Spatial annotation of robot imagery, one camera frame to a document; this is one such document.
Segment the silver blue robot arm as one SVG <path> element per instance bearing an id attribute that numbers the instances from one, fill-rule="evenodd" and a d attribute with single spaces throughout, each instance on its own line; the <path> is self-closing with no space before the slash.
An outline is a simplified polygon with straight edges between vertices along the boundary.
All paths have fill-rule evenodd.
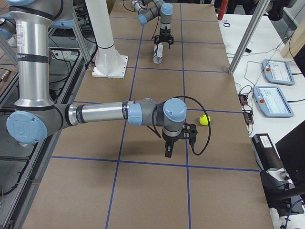
<path id="1" fill-rule="evenodd" d="M 160 17 L 160 32 L 153 37 L 154 44 L 166 42 L 169 48 L 173 45 L 174 37 L 171 34 L 173 5 L 171 3 L 163 0 L 132 0 L 131 8 L 137 13 L 137 19 L 142 26 Z"/>
<path id="2" fill-rule="evenodd" d="M 35 144 L 55 132 L 89 122 L 127 120 L 131 125 L 162 126 L 165 157 L 171 157 L 174 143 L 183 139 L 186 128 L 186 105 L 178 98 L 164 103 L 153 99 L 122 101 L 98 105 L 55 105 L 49 95 L 49 37 L 48 29 L 72 28 L 72 0 L 6 0 L 10 16 L 16 22 L 17 61 L 19 67 L 19 99 L 15 112 L 6 121 L 9 134 L 18 142 Z M 93 76 L 123 78 L 128 56 L 118 53 L 114 46 L 107 3 L 86 0 L 94 32 L 97 56 Z M 132 0 L 141 25 L 161 17 L 160 35 L 154 43 L 173 44 L 171 20 L 173 6 L 163 0 Z"/>

